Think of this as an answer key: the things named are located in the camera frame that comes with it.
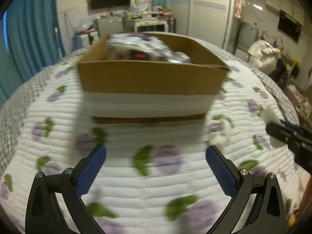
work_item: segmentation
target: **mattress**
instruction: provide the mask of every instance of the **mattress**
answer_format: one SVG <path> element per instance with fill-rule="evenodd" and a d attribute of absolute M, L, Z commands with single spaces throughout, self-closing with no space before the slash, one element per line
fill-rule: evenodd
<path fill-rule="evenodd" d="M 2 175 L 0 203 L 21 232 L 35 174 L 74 167 L 95 142 L 106 146 L 107 159 L 82 200 L 107 234 L 206 233 L 230 201 L 205 161 L 205 149 L 211 144 L 237 167 L 251 173 L 274 172 L 286 213 L 296 206 L 292 201 L 298 193 L 298 167 L 286 146 L 269 144 L 259 114 L 270 106 L 280 119 L 284 117 L 248 66 L 225 61 L 231 72 L 204 120 L 95 125 L 76 71 L 77 56 L 83 51 L 56 66 L 27 109 L 15 153 Z M 148 155 L 139 162 L 143 152 Z M 77 231 L 58 199 L 69 227 Z M 184 205 L 182 210 L 176 202 Z M 235 230 L 243 226 L 251 205 L 252 199 Z"/>

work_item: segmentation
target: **metal screw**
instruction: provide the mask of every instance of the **metal screw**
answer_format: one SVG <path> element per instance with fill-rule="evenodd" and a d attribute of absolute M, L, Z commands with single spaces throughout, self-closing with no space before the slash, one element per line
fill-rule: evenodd
<path fill-rule="evenodd" d="M 36 178 L 41 178 L 42 176 L 43 176 L 43 172 L 38 172 L 37 174 L 36 174 Z"/>
<path fill-rule="evenodd" d="M 241 174 L 246 176 L 248 174 L 248 171 L 246 169 L 241 169 Z"/>
<path fill-rule="evenodd" d="M 73 168 L 70 168 L 70 167 L 66 168 L 64 171 L 65 174 L 71 174 L 72 172 L 73 172 Z"/>
<path fill-rule="evenodd" d="M 269 173 L 270 178 L 276 178 L 276 175 L 274 173 Z"/>

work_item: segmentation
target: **open cardboard box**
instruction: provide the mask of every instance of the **open cardboard box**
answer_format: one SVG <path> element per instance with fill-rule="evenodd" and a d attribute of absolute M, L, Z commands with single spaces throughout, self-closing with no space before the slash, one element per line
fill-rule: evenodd
<path fill-rule="evenodd" d="M 78 61 L 82 88 L 96 123 L 203 119 L 229 71 L 227 65 L 187 37 L 148 33 L 194 64 L 107 61 L 101 38 Z"/>

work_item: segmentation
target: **quilted bedspread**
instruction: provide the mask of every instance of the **quilted bedspread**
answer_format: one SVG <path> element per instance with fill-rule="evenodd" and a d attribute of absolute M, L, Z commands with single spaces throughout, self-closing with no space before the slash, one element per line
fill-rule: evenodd
<path fill-rule="evenodd" d="M 24 119 L 16 152 L 0 183 L 0 203 L 24 232 L 28 194 L 36 172 L 47 175 L 74 167 L 103 143 L 107 159 L 90 192 L 82 196 L 107 234 L 206 233 L 230 201 L 205 161 L 217 145 L 239 168 L 274 172 L 288 213 L 299 174 L 286 146 L 273 148 L 261 111 L 274 98 L 240 62 L 231 72 L 205 120 L 158 124 L 94 125 L 85 107 L 76 60 L 57 65 L 53 78 Z M 76 230 L 62 198 L 60 207 Z M 252 200 L 236 230 L 242 227 Z"/>

